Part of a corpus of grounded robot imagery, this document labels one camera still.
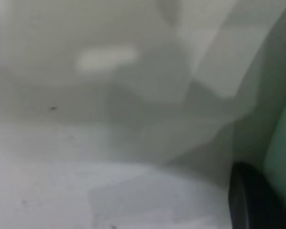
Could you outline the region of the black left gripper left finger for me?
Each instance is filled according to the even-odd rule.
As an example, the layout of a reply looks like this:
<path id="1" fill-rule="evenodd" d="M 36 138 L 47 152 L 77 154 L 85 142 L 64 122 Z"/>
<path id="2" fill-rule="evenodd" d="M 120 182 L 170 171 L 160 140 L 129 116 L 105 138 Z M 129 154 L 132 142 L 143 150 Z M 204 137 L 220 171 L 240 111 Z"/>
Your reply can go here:
<path id="1" fill-rule="evenodd" d="M 251 164 L 233 164 L 228 204 L 233 229 L 286 229 L 284 205 Z"/>

